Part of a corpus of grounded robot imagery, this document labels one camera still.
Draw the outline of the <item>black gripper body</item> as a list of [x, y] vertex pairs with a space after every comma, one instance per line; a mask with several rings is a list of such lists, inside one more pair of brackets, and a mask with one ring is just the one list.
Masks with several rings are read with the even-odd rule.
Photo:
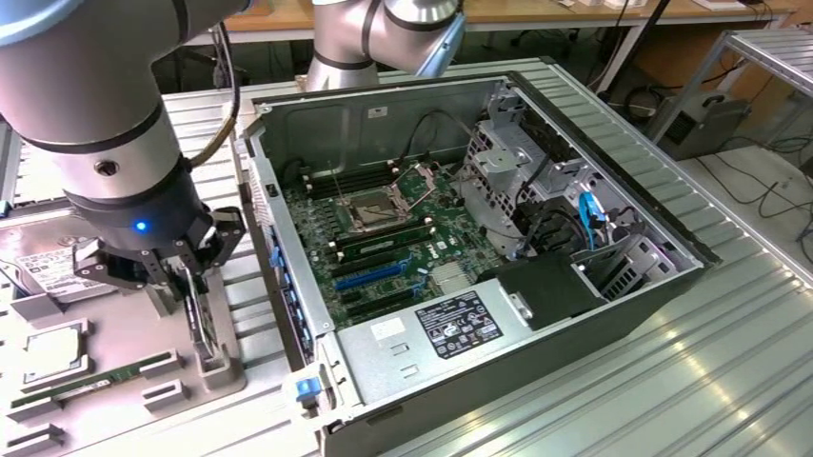
[[68, 193], [68, 201], [98, 230], [96, 239], [126, 250], [151, 250], [161, 263], [161, 282], [174, 284], [163, 263], [177, 257], [174, 241], [193, 233], [197, 221], [209, 225], [189, 161], [181, 159], [157, 185], [129, 197], [92, 199]]

